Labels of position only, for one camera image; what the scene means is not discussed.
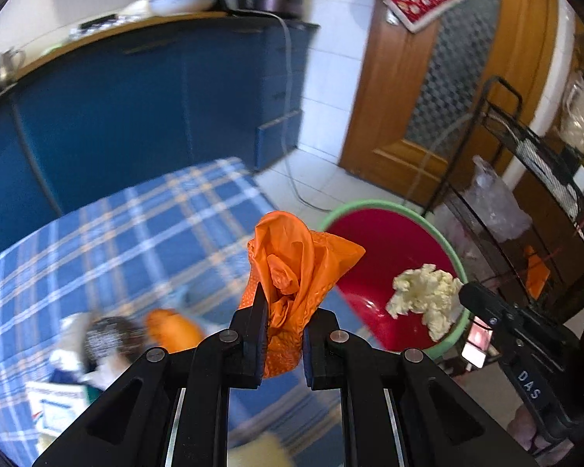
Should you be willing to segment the person's right hand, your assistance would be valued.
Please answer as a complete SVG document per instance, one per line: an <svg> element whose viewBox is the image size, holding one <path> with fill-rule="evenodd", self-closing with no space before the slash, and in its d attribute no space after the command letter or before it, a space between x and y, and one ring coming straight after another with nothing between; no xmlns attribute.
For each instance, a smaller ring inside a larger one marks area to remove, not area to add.
<svg viewBox="0 0 584 467"><path fill-rule="evenodd" d="M516 410L514 418L507 425L507 432L525 450L534 449L538 453L536 460L540 466L556 465L574 447L570 440L558 444L548 442L538 433L534 418L524 405Z"/></svg>

